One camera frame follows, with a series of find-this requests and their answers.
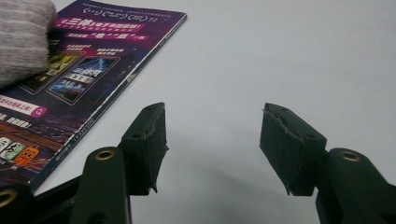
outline smartphone image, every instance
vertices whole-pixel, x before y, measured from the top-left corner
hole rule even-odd
[[[117,61],[118,58],[86,58],[50,86],[48,92],[73,105]]]
[[[12,141],[6,137],[0,137],[0,153],[2,153],[3,150],[11,144],[11,142]]]
[[[18,156],[15,158],[15,163],[19,166],[27,165],[36,155],[38,154],[38,150],[33,147],[27,147],[24,149]]]
[[[13,160],[25,148],[25,145],[19,142],[13,142],[0,153],[0,157],[8,161]]]
[[[29,91],[30,93],[39,92],[44,86],[46,86],[52,79],[57,75],[61,74],[67,67],[75,62],[82,53],[66,53],[59,52],[52,55],[49,59],[49,71],[36,76],[25,79],[20,86]]]

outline magazine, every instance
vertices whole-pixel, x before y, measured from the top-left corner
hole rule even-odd
[[[0,90],[0,187],[44,181],[187,14],[78,0],[49,33],[49,71]]]

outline white table surface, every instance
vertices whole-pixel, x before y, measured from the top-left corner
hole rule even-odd
[[[59,9],[71,0],[56,0]],[[288,107],[396,184],[396,1],[101,1],[189,18],[36,192],[81,175],[146,105],[166,104],[158,194],[134,223],[319,223],[259,148],[265,103]]]

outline glove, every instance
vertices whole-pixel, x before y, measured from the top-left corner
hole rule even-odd
[[[0,0],[0,88],[49,68],[47,32],[55,19],[50,0]]]

